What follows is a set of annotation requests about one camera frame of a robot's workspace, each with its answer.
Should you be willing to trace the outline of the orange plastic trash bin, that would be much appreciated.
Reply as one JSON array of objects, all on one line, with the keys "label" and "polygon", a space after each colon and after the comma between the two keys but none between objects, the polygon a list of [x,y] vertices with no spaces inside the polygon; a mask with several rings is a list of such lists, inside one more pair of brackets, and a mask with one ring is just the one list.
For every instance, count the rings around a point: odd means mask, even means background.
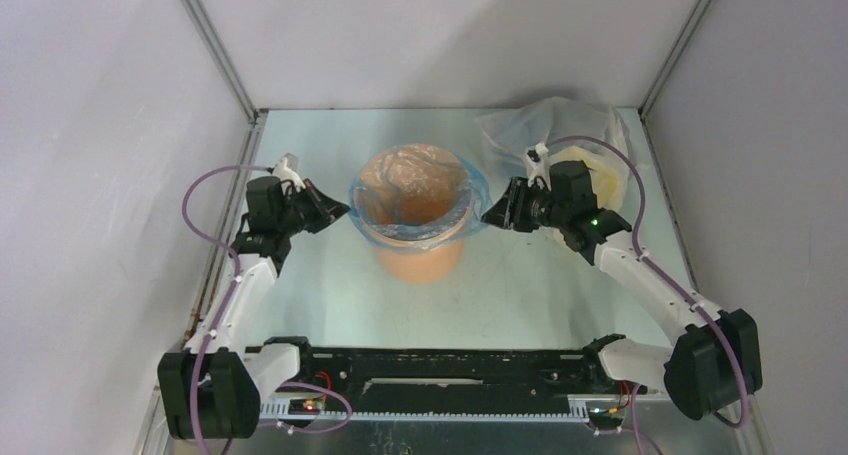
[{"label": "orange plastic trash bin", "polygon": [[393,277],[432,283],[458,265],[477,196],[450,151],[421,143],[385,150],[360,170],[350,198],[355,226]]}]

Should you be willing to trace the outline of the blue plastic trash bag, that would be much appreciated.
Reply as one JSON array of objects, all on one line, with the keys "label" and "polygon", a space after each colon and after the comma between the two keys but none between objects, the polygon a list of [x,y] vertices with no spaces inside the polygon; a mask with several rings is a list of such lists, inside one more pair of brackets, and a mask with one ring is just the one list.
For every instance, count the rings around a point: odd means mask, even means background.
[{"label": "blue plastic trash bag", "polygon": [[430,250],[484,227],[489,185],[469,161],[439,147],[409,144],[369,160],[349,191],[350,217],[371,243]]}]

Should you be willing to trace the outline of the translucent white plastic bag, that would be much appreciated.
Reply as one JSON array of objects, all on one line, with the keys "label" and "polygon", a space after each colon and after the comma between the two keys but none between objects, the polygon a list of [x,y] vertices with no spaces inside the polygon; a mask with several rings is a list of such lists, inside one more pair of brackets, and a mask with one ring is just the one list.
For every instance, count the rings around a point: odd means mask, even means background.
[{"label": "translucent white plastic bag", "polygon": [[548,147],[552,204],[539,229],[586,259],[610,235],[629,231],[619,213],[631,174],[629,132],[614,107],[551,97],[485,112],[475,123],[486,169],[505,181],[505,191],[513,177],[527,179],[525,150]]}]

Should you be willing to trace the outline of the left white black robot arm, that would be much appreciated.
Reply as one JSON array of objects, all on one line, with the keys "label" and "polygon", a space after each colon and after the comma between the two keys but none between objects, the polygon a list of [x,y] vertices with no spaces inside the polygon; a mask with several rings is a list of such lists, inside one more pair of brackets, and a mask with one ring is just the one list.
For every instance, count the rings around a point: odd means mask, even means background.
[{"label": "left white black robot arm", "polygon": [[292,238],[323,231],[350,208],[297,177],[253,179],[245,198],[246,211],[227,248],[229,283],[184,348],[164,354],[157,367],[166,423],[176,439],[249,438],[259,425],[261,403],[280,385],[299,392],[316,378],[315,363],[294,342],[272,342],[251,360],[244,356]]}]

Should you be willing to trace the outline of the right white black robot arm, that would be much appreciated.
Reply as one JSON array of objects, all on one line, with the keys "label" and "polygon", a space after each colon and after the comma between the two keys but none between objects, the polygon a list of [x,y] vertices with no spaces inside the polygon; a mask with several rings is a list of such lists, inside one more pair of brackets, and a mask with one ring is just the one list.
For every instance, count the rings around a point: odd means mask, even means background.
[{"label": "right white black robot arm", "polygon": [[733,403],[749,411],[750,395],[763,386],[753,317],[743,309],[722,309],[664,272],[639,244],[635,229],[599,206],[583,162],[558,162],[548,178],[512,178],[481,220],[521,233],[557,230],[569,249],[628,289],[668,338],[667,348],[623,335],[587,345],[591,358],[581,377],[588,389],[606,393],[620,381],[634,382],[667,394],[692,420]]}]

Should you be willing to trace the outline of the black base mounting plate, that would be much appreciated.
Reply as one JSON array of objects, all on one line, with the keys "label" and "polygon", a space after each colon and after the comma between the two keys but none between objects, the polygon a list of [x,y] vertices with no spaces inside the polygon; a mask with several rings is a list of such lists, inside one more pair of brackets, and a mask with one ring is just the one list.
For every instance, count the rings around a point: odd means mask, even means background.
[{"label": "black base mounting plate", "polygon": [[626,403],[633,391],[586,350],[314,347],[294,379],[343,396],[362,418],[582,416],[577,396]]}]

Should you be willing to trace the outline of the left side aluminium rail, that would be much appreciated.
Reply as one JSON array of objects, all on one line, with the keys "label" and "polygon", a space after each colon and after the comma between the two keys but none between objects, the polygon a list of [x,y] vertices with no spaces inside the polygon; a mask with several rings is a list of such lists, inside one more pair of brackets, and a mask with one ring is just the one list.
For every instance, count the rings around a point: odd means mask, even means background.
[{"label": "left side aluminium rail", "polygon": [[[255,161],[264,127],[268,118],[268,109],[259,109],[258,118],[254,123],[248,123],[248,131],[241,145],[236,162],[240,165],[248,165]],[[211,189],[215,183],[227,182],[226,191],[223,193],[223,208],[221,215],[210,231],[210,235],[219,241],[227,241],[232,231],[236,228],[240,217],[240,204],[246,187],[248,172],[244,169],[230,170],[211,176],[198,187],[197,194],[201,188]],[[188,340],[196,331],[201,321],[206,316],[213,299],[218,291],[219,280],[226,269],[226,251],[212,244],[207,259],[202,266],[200,284],[196,296],[191,305],[188,315],[184,340]]]}]

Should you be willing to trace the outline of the left aluminium corner post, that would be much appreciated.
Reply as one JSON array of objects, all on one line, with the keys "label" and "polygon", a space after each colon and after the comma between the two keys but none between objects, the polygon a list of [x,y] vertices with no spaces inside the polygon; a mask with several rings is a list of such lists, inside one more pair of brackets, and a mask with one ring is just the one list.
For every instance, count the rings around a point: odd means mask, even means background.
[{"label": "left aluminium corner post", "polygon": [[232,61],[218,30],[208,14],[202,0],[180,0],[186,14],[195,27],[202,43],[206,47],[213,64],[218,71],[237,105],[250,123],[258,118],[259,109],[248,94],[247,88],[238,73],[236,65]]}]

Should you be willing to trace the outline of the aluminium corner post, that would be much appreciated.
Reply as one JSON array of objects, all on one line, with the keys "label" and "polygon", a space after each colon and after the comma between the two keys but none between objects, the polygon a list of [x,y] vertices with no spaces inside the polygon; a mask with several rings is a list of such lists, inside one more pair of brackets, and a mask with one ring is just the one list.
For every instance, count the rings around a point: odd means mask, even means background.
[{"label": "aluminium corner post", "polygon": [[258,118],[259,109],[248,94],[247,88],[238,73],[236,65],[232,61],[218,30],[208,14],[202,0],[180,0],[186,14],[195,27],[202,43],[206,47],[213,64],[218,71],[237,105],[250,123]]},{"label": "aluminium corner post", "polygon": [[659,71],[650,84],[638,112],[640,119],[649,119],[656,103],[660,99],[665,86],[672,77],[676,67],[682,60],[686,50],[692,43],[697,31],[716,0],[696,0],[684,23],[678,32],[669,52],[662,62]]}]

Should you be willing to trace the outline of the aluminium frame rail front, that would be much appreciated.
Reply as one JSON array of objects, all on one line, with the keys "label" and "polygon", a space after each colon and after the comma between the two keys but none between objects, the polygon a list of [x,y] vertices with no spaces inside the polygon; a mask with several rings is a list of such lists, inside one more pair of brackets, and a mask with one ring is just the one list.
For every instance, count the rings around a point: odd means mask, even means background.
[{"label": "aluminium frame rail front", "polygon": [[[278,348],[296,354],[295,382],[327,389],[324,413],[355,419],[489,420],[554,418],[573,413],[574,395],[614,395],[646,386],[610,376],[599,351],[453,350],[314,347],[303,337],[275,337],[247,350],[257,360]],[[191,382],[197,381],[202,432],[246,438],[267,413],[247,366],[225,348],[205,356],[165,353],[157,378],[171,433],[191,435]]]}]

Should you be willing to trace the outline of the right aluminium corner post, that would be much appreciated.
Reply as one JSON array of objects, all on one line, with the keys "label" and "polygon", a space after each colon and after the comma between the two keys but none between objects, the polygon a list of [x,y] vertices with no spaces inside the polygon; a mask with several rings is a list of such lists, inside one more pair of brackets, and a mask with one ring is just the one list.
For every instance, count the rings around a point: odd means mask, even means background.
[{"label": "right aluminium corner post", "polygon": [[672,77],[676,67],[682,60],[686,50],[692,43],[697,31],[716,0],[696,0],[684,23],[678,32],[669,52],[662,62],[659,71],[650,84],[638,112],[640,119],[649,119],[656,103],[660,99],[665,86]]}]

